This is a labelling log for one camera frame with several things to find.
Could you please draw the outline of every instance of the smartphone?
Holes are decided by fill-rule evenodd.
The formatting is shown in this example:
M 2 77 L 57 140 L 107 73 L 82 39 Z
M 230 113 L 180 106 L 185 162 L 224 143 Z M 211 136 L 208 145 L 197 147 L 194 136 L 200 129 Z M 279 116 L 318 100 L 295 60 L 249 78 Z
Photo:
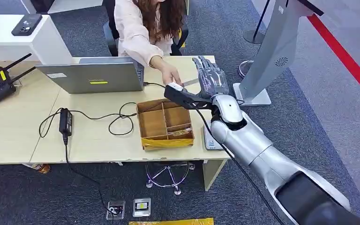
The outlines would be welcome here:
M 19 23 L 12 30 L 14 36 L 29 36 L 42 20 L 41 14 L 27 14 L 22 17 Z

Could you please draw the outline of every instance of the pink blouse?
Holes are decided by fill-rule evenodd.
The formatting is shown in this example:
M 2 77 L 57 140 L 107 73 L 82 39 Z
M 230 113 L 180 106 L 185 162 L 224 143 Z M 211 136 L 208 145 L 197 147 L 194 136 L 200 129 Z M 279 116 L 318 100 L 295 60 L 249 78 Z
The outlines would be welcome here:
M 119 32 L 119 56 L 130 56 L 134 60 L 148 67 L 153 56 L 164 56 L 172 53 L 173 40 L 169 37 L 154 43 L 149 37 L 147 28 L 143 26 L 140 9 L 132 0 L 116 0 L 114 10 L 115 26 Z M 156 23 L 159 24 L 159 10 L 157 7 Z

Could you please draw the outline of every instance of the woman's hand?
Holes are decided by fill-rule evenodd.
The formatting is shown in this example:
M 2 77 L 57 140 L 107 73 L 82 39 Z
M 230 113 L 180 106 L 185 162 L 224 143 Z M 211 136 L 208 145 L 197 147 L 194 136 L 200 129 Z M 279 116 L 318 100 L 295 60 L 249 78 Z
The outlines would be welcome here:
M 183 85 L 181 82 L 179 72 L 176 67 L 165 62 L 160 56 L 153 56 L 150 60 L 150 65 L 156 69 L 159 69 L 162 73 L 162 81 L 165 85 L 176 82 L 179 85 Z

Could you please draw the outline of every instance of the floor socket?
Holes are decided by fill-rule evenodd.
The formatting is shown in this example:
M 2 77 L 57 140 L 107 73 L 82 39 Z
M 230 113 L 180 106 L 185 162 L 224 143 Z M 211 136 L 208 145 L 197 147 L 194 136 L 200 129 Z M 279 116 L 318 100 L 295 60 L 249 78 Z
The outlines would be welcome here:
M 125 216 L 125 201 L 109 201 L 107 209 L 106 220 L 123 219 Z
M 149 217 L 151 215 L 151 198 L 137 198 L 133 201 L 133 217 Z

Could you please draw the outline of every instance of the woman's arm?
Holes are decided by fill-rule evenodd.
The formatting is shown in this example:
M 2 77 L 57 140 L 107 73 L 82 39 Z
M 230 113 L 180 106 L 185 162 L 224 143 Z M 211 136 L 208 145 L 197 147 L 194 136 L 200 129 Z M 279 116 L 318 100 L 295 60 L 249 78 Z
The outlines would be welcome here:
M 116 0 L 115 3 L 115 23 L 123 24 L 122 46 L 125 52 L 143 66 L 151 65 L 159 69 L 164 84 L 172 81 L 181 84 L 177 69 L 162 59 L 163 51 L 160 48 L 150 43 L 139 8 L 132 0 Z

